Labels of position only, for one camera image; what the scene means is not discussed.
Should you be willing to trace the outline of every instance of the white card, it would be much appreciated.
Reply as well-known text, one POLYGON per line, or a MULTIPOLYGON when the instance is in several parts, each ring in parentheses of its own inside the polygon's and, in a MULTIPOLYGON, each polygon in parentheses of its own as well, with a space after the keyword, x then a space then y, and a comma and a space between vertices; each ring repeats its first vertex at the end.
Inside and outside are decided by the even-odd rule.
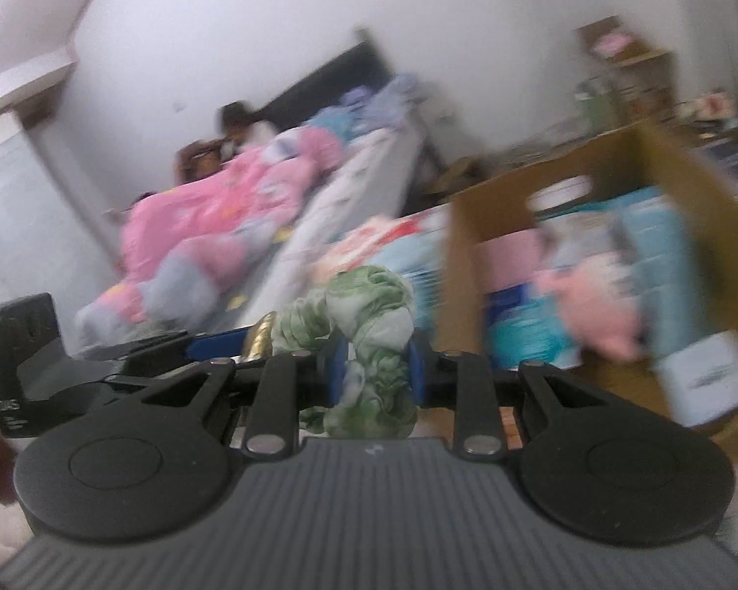
POLYGON ((691 427, 738 408, 738 335, 719 332, 662 359, 661 384, 673 420, 691 427))

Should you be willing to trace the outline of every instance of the pink blanket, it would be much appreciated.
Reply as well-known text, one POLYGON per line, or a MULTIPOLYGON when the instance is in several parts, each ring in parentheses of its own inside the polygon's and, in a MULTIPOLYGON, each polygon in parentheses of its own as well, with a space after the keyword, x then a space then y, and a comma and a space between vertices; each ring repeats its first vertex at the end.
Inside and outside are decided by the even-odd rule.
POLYGON ((334 135, 302 126, 216 175, 139 202, 122 233, 124 279, 79 312, 83 344, 121 343, 144 320, 196 326, 343 160, 334 135))

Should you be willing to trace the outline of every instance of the mattress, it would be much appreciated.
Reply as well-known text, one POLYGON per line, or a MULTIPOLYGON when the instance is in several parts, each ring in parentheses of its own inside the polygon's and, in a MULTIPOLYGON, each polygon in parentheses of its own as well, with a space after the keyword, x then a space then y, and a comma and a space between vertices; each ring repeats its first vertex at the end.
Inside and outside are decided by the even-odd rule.
POLYGON ((398 217, 423 146, 423 132, 409 118, 398 130, 380 129, 361 138, 364 148, 334 173, 307 203, 295 230, 258 263, 210 332, 254 325, 300 297, 308 287, 308 264, 343 233, 376 214, 398 217))

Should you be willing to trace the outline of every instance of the teal cloth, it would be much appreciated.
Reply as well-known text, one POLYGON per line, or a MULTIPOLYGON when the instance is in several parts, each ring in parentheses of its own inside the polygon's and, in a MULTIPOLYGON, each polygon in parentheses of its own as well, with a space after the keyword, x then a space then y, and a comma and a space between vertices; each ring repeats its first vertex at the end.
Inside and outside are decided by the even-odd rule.
POLYGON ((338 328, 352 342, 342 396, 333 408, 301 412, 305 429, 331 437, 407 437, 416 410, 404 349, 413 332, 413 296, 403 277, 365 265, 339 273, 282 311, 272 331, 274 352, 316 351, 338 328))

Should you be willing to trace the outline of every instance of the pink stuffed toy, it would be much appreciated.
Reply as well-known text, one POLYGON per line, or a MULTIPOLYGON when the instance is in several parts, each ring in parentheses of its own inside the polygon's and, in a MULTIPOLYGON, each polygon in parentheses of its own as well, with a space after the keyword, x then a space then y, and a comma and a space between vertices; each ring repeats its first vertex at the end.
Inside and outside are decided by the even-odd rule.
POLYGON ((617 252, 593 255, 570 270, 541 270, 535 285, 552 293, 566 330, 584 348, 618 362, 642 357, 639 298, 617 252))

